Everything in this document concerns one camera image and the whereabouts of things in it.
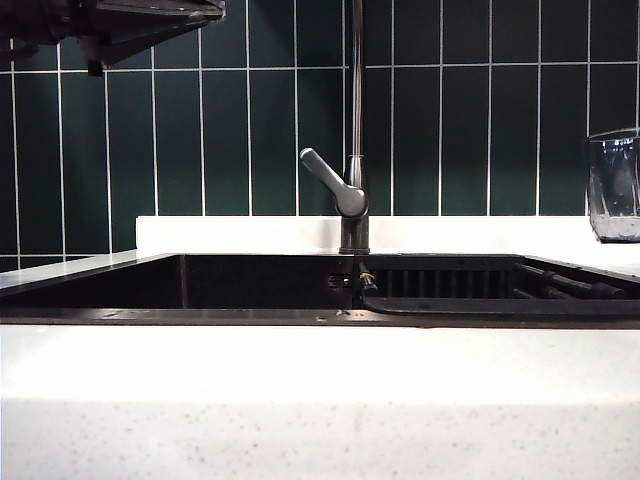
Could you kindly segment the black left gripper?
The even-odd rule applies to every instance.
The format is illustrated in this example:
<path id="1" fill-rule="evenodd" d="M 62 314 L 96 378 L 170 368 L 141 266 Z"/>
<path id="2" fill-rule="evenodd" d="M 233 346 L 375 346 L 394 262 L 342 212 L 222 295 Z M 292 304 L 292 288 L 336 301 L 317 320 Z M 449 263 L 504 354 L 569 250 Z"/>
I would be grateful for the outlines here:
<path id="1" fill-rule="evenodd" d="M 126 13 L 90 13 L 95 7 Z M 102 77 L 105 68 L 225 14 L 225 1 L 2 1 L 1 38 L 55 45 L 75 37 L 88 75 Z"/>

